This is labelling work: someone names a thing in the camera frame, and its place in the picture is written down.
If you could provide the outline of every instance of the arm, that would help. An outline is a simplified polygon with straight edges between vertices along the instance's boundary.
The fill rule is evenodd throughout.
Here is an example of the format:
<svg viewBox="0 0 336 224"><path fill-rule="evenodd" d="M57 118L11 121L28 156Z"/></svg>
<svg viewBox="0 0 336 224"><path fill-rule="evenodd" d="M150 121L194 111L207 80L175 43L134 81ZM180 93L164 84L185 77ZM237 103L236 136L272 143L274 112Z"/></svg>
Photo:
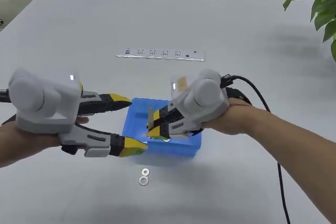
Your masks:
<svg viewBox="0 0 336 224"><path fill-rule="evenodd" d="M205 124L258 141L291 175L315 206L336 223L336 144L271 113L230 100L220 118Z"/></svg>
<svg viewBox="0 0 336 224"><path fill-rule="evenodd" d="M77 118L77 123L88 121L88 118ZM60 145L56 135L28 133L16 128L15 122L6 123L0 126L0 168Z"/></svg>

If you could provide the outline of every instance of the small yellow object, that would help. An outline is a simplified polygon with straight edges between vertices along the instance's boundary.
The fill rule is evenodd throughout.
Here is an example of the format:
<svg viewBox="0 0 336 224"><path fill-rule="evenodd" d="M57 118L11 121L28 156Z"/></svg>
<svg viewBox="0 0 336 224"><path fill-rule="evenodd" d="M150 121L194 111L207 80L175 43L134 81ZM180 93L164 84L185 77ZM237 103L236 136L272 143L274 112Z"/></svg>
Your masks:
<svg viewBox="0 0 336 224"><path fill-rule="evenodd" d="M177 83L177 90L179 93L186 91L188 89L186 76L179 78L176 83Z"/></svg>
<svg viewBox="0 0 336 224"><path fill-rule="evenodd" d="M128 99L127 97L122 97L121 95L118 94L110 94L110 97L113 99L113 101L115 102L119 102L119 101L125 101L125 102L131 102L130 99Z"/></svg>
<svg viewBox="0 0 336 224"><path fill-rule="evenodd" d="M160 118L160 110L156 110L153 115L154 121Z"/></svg>
<svg viewBox="0 0 336 224"><path fill-rule="evenodd" d="M140 155L147 149L148 146L143 144L142 142L130 137L125 137L124 149L119 154L119 157Z"/></svg>
<svg viewBox="0 0 336 224"><path fill-rule="evenodd" d="M150 131L148 131L146 136L147 137L158 137L158 136L160 136L160 126L157 126L153 129L151 129Z"/></svg>

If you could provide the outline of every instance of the table surface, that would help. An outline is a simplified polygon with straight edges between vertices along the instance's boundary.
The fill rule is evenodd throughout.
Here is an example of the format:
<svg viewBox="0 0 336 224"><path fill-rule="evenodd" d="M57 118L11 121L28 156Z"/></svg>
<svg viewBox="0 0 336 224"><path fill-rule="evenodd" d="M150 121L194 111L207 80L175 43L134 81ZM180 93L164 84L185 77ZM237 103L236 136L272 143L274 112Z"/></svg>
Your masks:
<svg viewBox="0 0 336 224"><path fill-rule="evenodd" d="M17 67L78 70L86 90L170 98L170 76L248 77L278 116L334 137L335 65L309 23L312 0L34 0L0 33L0 86ZM205 62L116 58L120 48L202 48ZM256 106L254 92L239 81ZM0 104L0 121L14 108ZM121 133L126 110L90 127ZM189 161L70 156L58 148L0 170L1 223L285 223L276 161L245 135L203 133ZM284 172L292 223L327 223Z"/></svg>

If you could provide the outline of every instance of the finger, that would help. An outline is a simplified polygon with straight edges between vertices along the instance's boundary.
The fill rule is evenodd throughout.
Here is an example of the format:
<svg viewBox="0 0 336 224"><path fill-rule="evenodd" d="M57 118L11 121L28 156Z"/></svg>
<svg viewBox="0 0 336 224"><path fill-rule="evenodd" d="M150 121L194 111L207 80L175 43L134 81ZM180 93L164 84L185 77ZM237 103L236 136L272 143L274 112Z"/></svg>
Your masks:
<svg viewBox="0 0 336 224"><path fill-rule="evenodd" d="M76 123L79 123L79 124L85 124L85 123L88 123L89 122L89 118L87 118L87 117L84 117L84 118L82 118L82 117L77 117L77 119L76 119Z"/></svg>

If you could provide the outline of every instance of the forearm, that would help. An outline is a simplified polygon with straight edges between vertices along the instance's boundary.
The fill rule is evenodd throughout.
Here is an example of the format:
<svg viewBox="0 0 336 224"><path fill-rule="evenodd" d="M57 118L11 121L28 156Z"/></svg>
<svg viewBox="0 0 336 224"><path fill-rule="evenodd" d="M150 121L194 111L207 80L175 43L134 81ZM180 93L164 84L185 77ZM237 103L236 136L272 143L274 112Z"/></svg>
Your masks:
<svg viewBox="0 0 336 224"><path fill-rule="evenodd" d="M8 123L0 127L0 167L58 145L56 136L27 133Z"/></svg>
<svg viewBox="0 0 336 224"><path fill-rule="evenodd" d="M286 169L329 221L336 223L336 144L254 108L245 129Z"/></svg>

